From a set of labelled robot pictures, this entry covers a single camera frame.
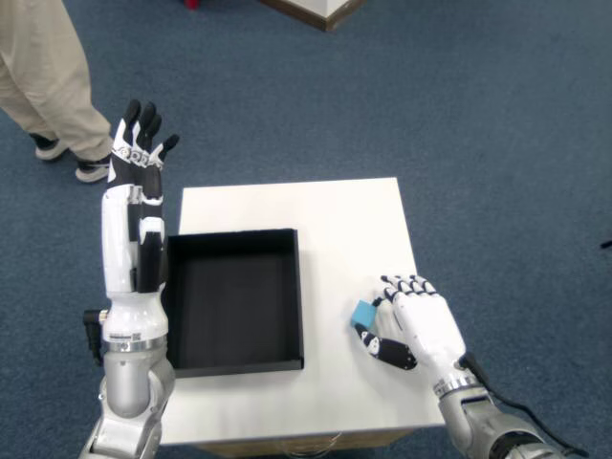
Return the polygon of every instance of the white tabletop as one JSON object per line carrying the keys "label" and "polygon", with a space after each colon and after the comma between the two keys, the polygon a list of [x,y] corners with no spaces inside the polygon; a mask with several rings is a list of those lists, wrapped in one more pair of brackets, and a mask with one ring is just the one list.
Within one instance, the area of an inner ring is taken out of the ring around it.
{"label": "white tabletop", "polygon": [[396,179],[186,188],[180,234],[297,229],[305,367],[176,381],[163,444],[440,425],[426,379],[350,327],[383,273],[416,272]]}

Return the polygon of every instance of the wooden base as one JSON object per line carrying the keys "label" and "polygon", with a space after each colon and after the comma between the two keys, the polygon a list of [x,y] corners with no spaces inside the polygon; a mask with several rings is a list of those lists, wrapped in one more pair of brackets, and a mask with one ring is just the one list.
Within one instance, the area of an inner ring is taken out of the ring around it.
{"label": "wooden base", "polygon": [[323,452],[331,449],[385,447],[412,433],[412,430],[343,433],[258,442],[208,443],[197,447],[222,457],[252,457],[269,454]]}
{"label": "wooden base", "polygon": [[265,5],[268,5],[269,7],[274,8],[275,10],[284,12],[285,14],[290,15],[295,19],[299,19],[306,24],[310,24],[311,26],[324,32],[329,32],[335,29],[344,18],[365,3],[365,0],[349,0],[340,8],[335,10],[330,16],[323,17],[312,11],[301,8],[287,0],[259,1]]}

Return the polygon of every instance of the robotic arm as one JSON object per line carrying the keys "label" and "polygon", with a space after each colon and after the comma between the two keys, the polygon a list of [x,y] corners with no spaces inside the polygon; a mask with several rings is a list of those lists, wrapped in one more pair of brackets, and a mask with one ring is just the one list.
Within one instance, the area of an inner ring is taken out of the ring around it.
{"label": "robotic arm", "polygon": [[[408,279],[383,276],[382,281],[387,286],[373,306],[379,310],[390,306],[393,316],[390,323],[397,325],[396,336],[403,336],[407,346],[394,339],[379,338],[362,323],[354,321],[358,335],[377,359],[406,370],[417,362],[425,368],[438,396],[450,439],[464,456],[469,459],[560,459],[575,453],[588,457],[585,451],[555,437],[529,408],[491,390],[484,372],[473,356],[466,353],[447,302],[429,281],[418,275]],[[492,396],[526,410],[549,436],[568,450],[561,453],[547,445],[530,423],[502,412]]]}
{"label": "robotic arm", "polygon": [[[150,151],[161,123],[155,105],[148,103],[141,113],[140,103],[132,100],[113,144],[102,197],[104,277],[112,305],[95,317],[107,346],[106,376],[99,391],[102,414],[81,459],[152,458],[174,387],[174,370],[165,357],[168,324],[161,303],[161,171],[179,138],[171,136]],[[100,361],[99,350],[95,356]]]}

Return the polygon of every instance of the black box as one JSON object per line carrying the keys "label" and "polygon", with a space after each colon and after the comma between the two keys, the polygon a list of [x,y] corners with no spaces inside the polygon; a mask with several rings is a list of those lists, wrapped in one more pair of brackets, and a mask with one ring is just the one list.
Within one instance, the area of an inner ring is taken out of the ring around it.
{"label": "black box", "polygon": [[167,263],[178,377],[304,367],[295,229],[170,236]]}

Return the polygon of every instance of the black shoe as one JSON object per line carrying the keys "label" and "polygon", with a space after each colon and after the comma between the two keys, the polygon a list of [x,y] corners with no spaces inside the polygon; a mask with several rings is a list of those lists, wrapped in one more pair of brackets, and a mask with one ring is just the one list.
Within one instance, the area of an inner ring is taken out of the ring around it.
{"label": "black shoe", "polygon": [[34,143],[36,143],[36,150],[34,154],[36,158],[42,161],[53,161],[56,160],[68,150],[68,146],[60,139],[55,139],[54,141],[50,141],[38,134],[30,134],[30,137],[33,138]]}
{"label": "black shoe", "polygon": [[108,175],[108,167],[111,162],[111,155],[107,155],[98,161],[77,160],[78,168],[76,177],[85,184],[92,184],[102,180]]}

